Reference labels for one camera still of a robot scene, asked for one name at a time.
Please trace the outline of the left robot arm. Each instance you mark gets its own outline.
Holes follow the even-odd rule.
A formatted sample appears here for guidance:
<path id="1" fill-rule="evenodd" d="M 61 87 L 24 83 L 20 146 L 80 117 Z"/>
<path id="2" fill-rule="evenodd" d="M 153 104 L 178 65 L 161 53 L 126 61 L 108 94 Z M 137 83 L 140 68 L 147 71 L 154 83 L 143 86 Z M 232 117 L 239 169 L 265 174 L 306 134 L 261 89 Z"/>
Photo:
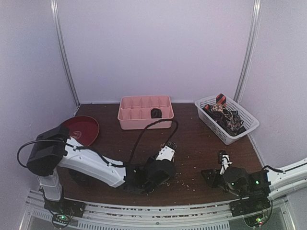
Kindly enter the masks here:
<path id="1" fill-rule="evenodd" d="M 176 174 L 175 142 L 168 140 L 159 152 L 148 158 L 144 165 L 107 158 L 91 146 L 84 146 L 69 135 L 69 129 L 58 126 L 23 144 L 21 151 L 31 145 L 26 164 L 18 163 L 37 176 L 43 189 L 45 208 L 64 213 L 73 205 L 64 198 L 64 188 L 59 181 L 57 167 L 67 168 L 78 184 L 88 185 L 91 179 L 104 182 L 132 194 L 149 194 Z"/>

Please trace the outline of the pink divided organizer box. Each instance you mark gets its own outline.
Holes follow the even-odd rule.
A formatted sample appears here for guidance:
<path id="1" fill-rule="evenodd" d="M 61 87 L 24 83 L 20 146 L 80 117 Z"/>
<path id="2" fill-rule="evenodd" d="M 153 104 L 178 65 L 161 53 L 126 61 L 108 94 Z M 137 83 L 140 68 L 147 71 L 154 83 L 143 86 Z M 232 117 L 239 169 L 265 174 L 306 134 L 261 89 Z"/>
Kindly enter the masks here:
<path id="1" fill-rule="evenodd" d="M 168 95 L 125 96 L 121 98 L 118 121 L 123 130 L 144 129 L 160 119 L 151 119 L 151 110 L 159 108 L 162 118 L 173 119 L 174 111 Z"/>

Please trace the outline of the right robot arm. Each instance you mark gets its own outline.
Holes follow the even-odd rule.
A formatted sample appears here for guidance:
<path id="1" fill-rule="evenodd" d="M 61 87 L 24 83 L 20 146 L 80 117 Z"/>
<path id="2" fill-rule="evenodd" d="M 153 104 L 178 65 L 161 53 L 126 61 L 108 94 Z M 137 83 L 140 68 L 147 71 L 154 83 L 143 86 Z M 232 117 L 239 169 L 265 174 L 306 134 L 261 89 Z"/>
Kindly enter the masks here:
<path id="1" fill-rule="evenodd" d="M 222 155 L 219 163 L 219 170 L 202 170 L 201 175 L 211 188 L 238 197 L 229 204 L 234 217 L 270 208 L 273 200 L 307 186 L 306 158 L 280 169 L 266 165 L 253 173 L 233 166 L 229 155 Z"/>

